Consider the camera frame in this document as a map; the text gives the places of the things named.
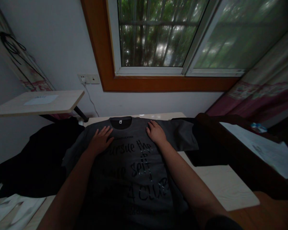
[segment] floral curtain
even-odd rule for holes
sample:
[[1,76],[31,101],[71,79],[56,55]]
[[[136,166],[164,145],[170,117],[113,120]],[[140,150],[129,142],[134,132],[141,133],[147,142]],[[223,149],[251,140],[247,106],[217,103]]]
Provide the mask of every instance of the floral curtain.
[[[26,48],[17,42],[1,11],[0,53],[29,92],[55,90],[32,57],[27,53]],[[68,114],[52,114],[52,116],[57,119],[70,117]]]
[[288,32],[206,113],[263,122],[288,109]]

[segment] person's right hand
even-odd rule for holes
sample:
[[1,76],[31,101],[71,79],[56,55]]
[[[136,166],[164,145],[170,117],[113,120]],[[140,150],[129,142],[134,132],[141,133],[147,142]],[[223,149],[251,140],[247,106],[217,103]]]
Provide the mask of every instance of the person's right hand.
[[89,146],[88,150],[93,153],[93,155],[96,157],[98,154],[102,153],[104,150],[106,150],[107,147],[112,143],[114,140],[114,137],[111,137],[108,141],[107,138],[113,131],[113,129],[110,129],[110,126],[107,128],[104,126],[104,128],[99,132],[97,129],[95,132],[95,135],[93,136]]
[[148,122],[148,125],[150,129],[146,127],[146,132],[153,142],[155,142],[158,146],[167,142],[166,135],[157,122],[151,120],[150,122]]

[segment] fingers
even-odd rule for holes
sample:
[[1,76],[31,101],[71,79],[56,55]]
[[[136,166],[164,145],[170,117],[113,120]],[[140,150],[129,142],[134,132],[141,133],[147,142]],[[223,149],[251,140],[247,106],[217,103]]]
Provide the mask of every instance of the fingers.
[[110,126],[104,127],[104,128],[100,131],[100,133],[99,133],[98,135],[99,135],[99,136],[104,136],[104,135],[107,133],[107,131],[109,130],[109,128],[110,128]]
[[155,128],[157,128],[157,127],[160,127],[160,125],[158,125],[158,123],[157,122],[155,122],[155,121],[150,121],[152,124],[153,124],[153,126],[155,127]]
[[105,134],[105,137],[108,137],[108,136],[111,134],[112,131],[113,131],[113,129],[110,129],[110,130]]
[[152,129],[154,127],[153,124],[150,122],[148,123],[148,125],[149,125],[150,129]]
[[104,127],[102,128],[102,130],[100,130],[99,136],[102,134],[103,131],[105,131],[105,129],[106,129],[106,127],[104,126]]
[[98,131],[99,131],[99,129],[96,130],[96,132],[95,132],[93,137],[96,137],[98,135]]
[[146,127],[146,132],[147,132],[148,136],[150,136],[150,130],[148,127]]
[[112,143],[113,140],[114,140],[114,137],[111,137],[111,138],[106,142],[107,147],[109,147],[109,145]]

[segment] white wall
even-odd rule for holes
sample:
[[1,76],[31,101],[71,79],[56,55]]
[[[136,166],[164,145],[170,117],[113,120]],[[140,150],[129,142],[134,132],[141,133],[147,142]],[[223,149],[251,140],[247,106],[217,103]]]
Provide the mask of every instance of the white wall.
[[[98,73],[79,0],[0,0],[0,8],[19,42],[25,45],[57,90],[83,89],[77,73]],[[181,111],[205,112],[222,93],[104,93],[87,85],[100,116]],[[79,108],[96,115],[85,95]]]
[[[26,92],[0,56],[0,105]],[[29,137],[51,124],[40,116],[0,118],[0,163],[21,152]]]

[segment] wooden window frame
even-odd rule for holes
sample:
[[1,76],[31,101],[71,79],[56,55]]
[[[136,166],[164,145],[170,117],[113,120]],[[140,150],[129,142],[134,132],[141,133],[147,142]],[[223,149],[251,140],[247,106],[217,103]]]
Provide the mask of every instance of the wooden window frame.
[[104,92],[224,92],[238,77],[116,76],[106,0],[81,0]]

